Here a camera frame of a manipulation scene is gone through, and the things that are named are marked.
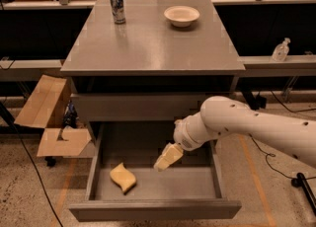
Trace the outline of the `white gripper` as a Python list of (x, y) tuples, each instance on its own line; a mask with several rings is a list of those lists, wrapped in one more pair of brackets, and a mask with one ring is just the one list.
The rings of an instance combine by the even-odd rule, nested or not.
[(190, 137), (187, 124), (182, 119), (175, 121), (173, 138), (175, 143), (168, 143), (154, 164), (154, 169), (158, 172), (166, 170), (180, 160), (184, 151), (194, 151), (203, 144), (203, 141), (194, 141)]

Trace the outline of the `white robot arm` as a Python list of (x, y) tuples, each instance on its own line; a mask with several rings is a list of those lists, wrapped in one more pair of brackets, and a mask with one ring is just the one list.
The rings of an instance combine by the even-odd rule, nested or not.
[(315, 121), (260, 113), (239, 101), (214, 96), (202, 103), (198, 113), (175, 121), (174, 141), (166, 145), (154, 169), (164, 171), (186, 151), (233, 133), (248, 135), (316, 167)]

